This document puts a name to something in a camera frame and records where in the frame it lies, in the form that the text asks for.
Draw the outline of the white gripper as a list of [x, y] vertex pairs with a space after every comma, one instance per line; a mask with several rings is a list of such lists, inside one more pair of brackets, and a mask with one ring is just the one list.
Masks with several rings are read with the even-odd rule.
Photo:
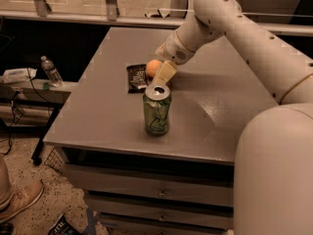
[[177, 72], [177, 65], [186, 64], [196, 52], [188, 50], [180, 41], [177, 31], [173, 31], [156, 49], [156, 54], [168, 61], [158, 66], [153, 84], [165, 85]]

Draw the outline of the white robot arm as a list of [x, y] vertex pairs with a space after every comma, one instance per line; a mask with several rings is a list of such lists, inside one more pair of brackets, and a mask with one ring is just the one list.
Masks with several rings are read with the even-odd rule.
[[313, 235], [312, 60], [243, 15], [236, 0], [194, 0], [157, 49], [154, 81], [169, 81], [206, 43], [225, 36], [250, 72], [235, 99], [254, 117], [237, 145], [235, 235]]

